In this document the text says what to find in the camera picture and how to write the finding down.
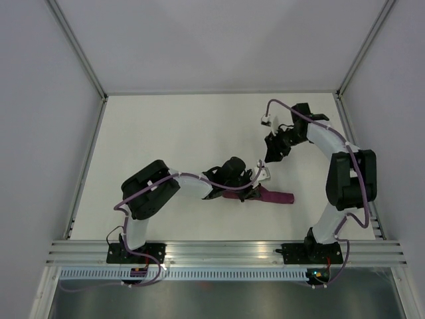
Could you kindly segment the purple cloth napkin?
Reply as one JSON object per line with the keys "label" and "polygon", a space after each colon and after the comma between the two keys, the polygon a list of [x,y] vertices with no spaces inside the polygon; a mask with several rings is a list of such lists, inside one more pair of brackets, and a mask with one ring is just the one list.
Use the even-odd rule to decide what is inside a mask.
{"label": "purple cloth napkin", "polygon": [[256,187],[247,187],[241,191],[224,191],[222,197],[226,199],[237,199],[241,202],[245,201],[262,201],[265,203],[276,203],[280,205],[291,205],[295,202],[293,193],[285,193],[279,191],[269,191],[261,184]]}

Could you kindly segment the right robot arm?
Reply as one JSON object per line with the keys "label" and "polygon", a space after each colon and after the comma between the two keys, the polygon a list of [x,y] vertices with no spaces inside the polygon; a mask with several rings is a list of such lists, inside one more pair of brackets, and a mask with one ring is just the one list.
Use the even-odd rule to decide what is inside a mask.
{"label": "right robot arm", "polygon": [[288,110],[292,114],[290,125],[272,121],[269,111],[261,118],[261,124],[270,128],[265,138],[265,161],[282,161],[294,146],[304,142],[315,145],[329,160],[325,184],[328,203],[303,241],[304,257],[317,263],[342,242],[339,232],[348,219],[368,228],[369,202],[377,196],[377,157],[374,151],[349,142],[325,114],[312,113],[307,103]]}

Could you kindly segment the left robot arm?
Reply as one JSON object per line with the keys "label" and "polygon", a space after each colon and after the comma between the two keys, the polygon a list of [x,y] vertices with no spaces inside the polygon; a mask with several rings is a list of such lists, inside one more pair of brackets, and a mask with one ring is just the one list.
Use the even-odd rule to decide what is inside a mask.
{"label": "left robot arm", "polygon": [[270,172],[262,161],[246,169],[238,157],[198,174],[171,169],[160,159],[153,161],[123,182],[122,201],[114,206],[115,211],[125,214],[122,256],[130,263],[144,258],[149,219],[172,197],[211,200],[235,195],[241,201],[258,199],[260,182],[269,178]]}

